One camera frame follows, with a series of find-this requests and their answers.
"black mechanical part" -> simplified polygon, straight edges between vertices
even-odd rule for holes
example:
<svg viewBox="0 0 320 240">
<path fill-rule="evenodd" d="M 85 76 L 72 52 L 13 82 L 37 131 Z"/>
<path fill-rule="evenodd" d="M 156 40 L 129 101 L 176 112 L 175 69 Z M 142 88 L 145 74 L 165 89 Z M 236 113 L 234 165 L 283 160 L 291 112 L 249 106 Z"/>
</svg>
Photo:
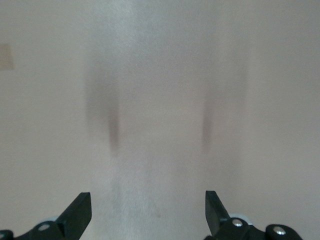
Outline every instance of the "black mechanical part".
<svg viewBox="0 0 320 240">
<path fill-rule="evenodd" d="M 265 232 L 240 218 L 230 218 L 215 191 L 205 193 L 205 217 L 212 236 L 204 240 L 302 240 L 292 228 L 272 224 Z"/>
<path fill-rule="evenodd" d="M 90 193 L 82 192 L 55 221 L 42 222 L 18 237 L 0 230 L 0 240 L 79 240 L 91 218 Z"/>
</svg>

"small mark on surface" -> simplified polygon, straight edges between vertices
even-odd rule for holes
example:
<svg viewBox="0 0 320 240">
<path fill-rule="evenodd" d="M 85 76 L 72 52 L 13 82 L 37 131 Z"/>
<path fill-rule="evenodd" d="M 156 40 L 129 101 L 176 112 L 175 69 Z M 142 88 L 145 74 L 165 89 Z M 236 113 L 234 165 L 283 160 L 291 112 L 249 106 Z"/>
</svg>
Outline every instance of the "small mark on surface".
<svg viewBox="0 0 320 240">
<path fill-rule="evenodd" d="M 0 71 L 13 70 L 14 61 L 9 43 L 0 44 Z"/>
</svg>

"screw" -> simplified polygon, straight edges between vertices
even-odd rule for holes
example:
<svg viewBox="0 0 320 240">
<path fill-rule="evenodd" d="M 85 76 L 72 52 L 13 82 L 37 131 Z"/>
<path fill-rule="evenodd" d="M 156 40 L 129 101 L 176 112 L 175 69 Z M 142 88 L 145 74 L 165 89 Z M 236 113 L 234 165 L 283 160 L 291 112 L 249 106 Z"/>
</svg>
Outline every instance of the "screw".
<svg viewBox="0 0 320 240">
<path fill-rule="evenodd" d="M 243 223 L 239 219 L 233 219 L 232 224 L 235 225 L 236 227 L 242 227 Z"/>
<path fill-rule="evenodd" d="M 46 230 L 46 229 L 48 229 L 48 228 L 50 228 L 50 225 L 49 225 L 49 224 L 43 224 L 43 225 L 41 225 L 41 226 L 38 228 L 38 230 L 39 230 L 39 231 L 44 231 L 44 230 Z"/>
<path fill-rule="evenodd" d="M 273 231 L 275 231 L 279 235 L 285 235 L 286 234 L 286 231 L 280 226 L 275 226 L 273 228 Z"/>
</svg>

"white surface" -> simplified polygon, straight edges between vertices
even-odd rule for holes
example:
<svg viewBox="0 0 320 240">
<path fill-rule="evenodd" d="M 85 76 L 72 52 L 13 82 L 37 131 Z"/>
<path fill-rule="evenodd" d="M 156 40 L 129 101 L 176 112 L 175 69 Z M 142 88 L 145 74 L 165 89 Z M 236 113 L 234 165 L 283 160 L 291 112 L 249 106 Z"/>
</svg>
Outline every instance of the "white surface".
<svg viewBox="0 0 320 240">
<path fill-rule="evenodd" d="M 205 190 L 320 234 L 318 1 L 2 0 L 0 228 L 90 191 L 82 239 L 209 234 Z"/>
</svg>

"bolt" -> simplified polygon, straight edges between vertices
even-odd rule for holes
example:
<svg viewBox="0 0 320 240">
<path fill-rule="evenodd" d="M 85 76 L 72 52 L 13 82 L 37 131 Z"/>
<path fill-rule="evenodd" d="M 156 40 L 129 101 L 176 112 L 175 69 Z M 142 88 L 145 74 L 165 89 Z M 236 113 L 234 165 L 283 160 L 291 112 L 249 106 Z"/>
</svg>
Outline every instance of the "bolt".
<svg viewBox="0 0 320 240">
<path fill-rule="evenodd" d="M 41 225 L 41 226 L 38 228 L 38 230 L 39 230 L 39 231 L 44 231 L 44 230 L 46 230 L 46 229 L 48 229 L 48 228 L 50 228 L 50 225 L 49 225 L 49 224 L 43 224 L 43 225 Z"/>
<path fill-rule="evenodd" d="M 273 228 L 273 231 L 275 231 L 279 235 L 285 235 L 286 234 L 286 231 L 280 226 L 275 226 Z"/>
<path fill-rule="evenodd" d="M 232 224 L 235 225 L 236 227 L 242 227 L 243 223 L 239 219 L 233 219 Z"/>
</svg>

